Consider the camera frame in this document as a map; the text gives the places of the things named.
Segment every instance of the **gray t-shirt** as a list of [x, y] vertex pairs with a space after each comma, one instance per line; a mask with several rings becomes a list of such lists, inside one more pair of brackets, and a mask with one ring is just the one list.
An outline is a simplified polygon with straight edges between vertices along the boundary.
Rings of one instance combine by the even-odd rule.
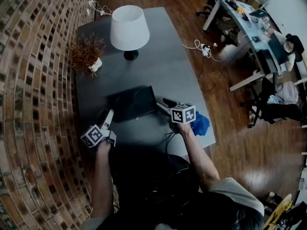
[[[234, 202], [253, 208], [264, 216], [263, 204], [233, 178], [225, 178], [218, 181], [209, 189], [209, 192], [230, 197]], [[89, 218], [82, 224], [81, 230], [96, 230], [104, 220], [104, 218]], [[155, 227], [155, 230], [171, 229], [166, 224], [159, 224]]]

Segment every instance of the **person's hand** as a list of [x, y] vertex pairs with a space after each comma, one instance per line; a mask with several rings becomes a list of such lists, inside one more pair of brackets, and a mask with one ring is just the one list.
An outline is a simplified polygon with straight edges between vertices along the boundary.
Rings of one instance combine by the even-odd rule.
[[184, 125], [184, 124], [177, 124], [177, 125], [178, 125], [179, 131], [180, 131], [180, 133], [182, 135], [187, 134], [187, 133], [189, 133], [192, 130], [190, 124], [186, 124], [186, 125]]
[[98, 153], [103, 153], [103, 154], [108, 154], [111, 148], [111, 144], [105, 139], [103, 142], [101, 142], [98, 145], [97, 152]]

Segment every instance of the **blue cloth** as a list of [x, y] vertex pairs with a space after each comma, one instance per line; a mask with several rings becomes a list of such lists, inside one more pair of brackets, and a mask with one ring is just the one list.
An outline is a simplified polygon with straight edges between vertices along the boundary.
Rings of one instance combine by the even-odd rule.
[[194, 135], [205, 136], [209, 127], [209, 119], [196, 111], [196, 120], [191, 123], [191, 128], [193, 130]]

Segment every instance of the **white lampshade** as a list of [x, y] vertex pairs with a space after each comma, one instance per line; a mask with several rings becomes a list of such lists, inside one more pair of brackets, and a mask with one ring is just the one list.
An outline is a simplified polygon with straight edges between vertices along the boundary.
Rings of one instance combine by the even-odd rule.
[[140, 7], [127, 5], [112, 14], [111, 44], [123, 51], [143, 47], [149, 40], [149, 30], [144, 12]]

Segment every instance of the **office desk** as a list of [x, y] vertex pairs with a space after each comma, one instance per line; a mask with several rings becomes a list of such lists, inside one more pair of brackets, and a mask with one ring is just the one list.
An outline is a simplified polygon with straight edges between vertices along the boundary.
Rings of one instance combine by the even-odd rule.
[[[126, 60], [124, 52], [111, 45], [111, 17], [78, 28], [78, 36], [94, 33], [97, 39], [103, 39], [106, 44], [97, 77], [76, 74], [82, 132], [95, 124], [103, 109], [107, 108], [107, 96], [142, 85], [152, 86], [156, 97], [194, 104], [200, 114], [210, 119], [189, 57], [165, 9], [145, 9], [144, 15], [150, 39], [139, 49], [139, 57], [134, 61]], [[164, 151], [164, 134], [171, 132], [167, 121], [168, 118], [158, 112], [122, 123], [113, 122], [110, 130], [117, 135], [116, 145], [150, 145]], [[214, 144], [212, 123], [205, 136], [196, 137], [202, 148]], [[181, 135], [174, 136], [168, 152], [178, 156], [187, 155]]]
[[[240, 7], [243, 7], [244, 10], [246, 11], [246, 13], [250, 13], [250, 12], [253, 11], [253, 8], [249, 5], [247, 5], [247, 4], [238, 2], [238, 5]], [[270, 51], [272, 58], [273, 58], [273, 61], [275, 63], [275, 66], [277, 68], [277, 73], [278, 73], [278, 75], [281, 75], [282, 74], [282, 68], [278, 64], [278, 61], [277, 61], [276, 57], [274, 56], [270, 46], [266, 42], [260, 41], [260, 42], [256, 43], [252, 40], [252, 37], [258, 36], [259, 38], [261, 38], [261, 36], [264, 36], [263, 32], [258, 29], [258, 24], [250, 21], [250, 26], [248, 26], [248, 22], [242, 19], [242, 15], [239, 14], [237, 11], [235, 11], [233, 8], [231, 8], [225, 2], [225, 0], [217, 0], [216, 1], [216, 4], [215, 4], [214, 8], [212, 9], [211, 14], [209, 15], [209, 17], [208, 17], [208, 19], [207, 19], [207, 21], [206, 21], [206, 23], [205, 23], [205, 25], [203, 26], [202, 29], [204, 31], [206, 31], [208, 29], [210, 23], [212, 22], [213, 18], [215, 17], [217, 11], [219, 10], [219, 8], [221, 6], [223, 6], [227, 10], [227, 12], [231, 15], [231, 17], [233, 18], [233, 20], [236, 22], [239, 29], [241, 30], [242, 36], [244, 36], [242, 38], [240, 44], [236, 48], [236, 52], [234, 53], [234, 55], [235, 54], [237, 55], [237, 57], [235, 59], [240, 58], [243, 55], [245, 55], [246, 52], [248, 51], [248, 49], [251, 48], [255, 57], [256, 57], [256, 61], [258, 63], [259, 69], [260, 69], [259, 72], [250, 76], [249, 78], [235, 84], [234, 86], [230, 87], [229, 90], [234, 91], [234, 90], [236, 90], [236, 89], [238, 89], [238, 88], [240, 88], [244, 85], [251, 83], [252, 81], [255, 81], [259, 78], [263, 78], [265, 76], [263, 68], [260, 64], [258, 57], [257, 57], [257, 52], [259, 50], [262, 50], [262, 49], [263, 50], [267, 49], [267, 50]]]

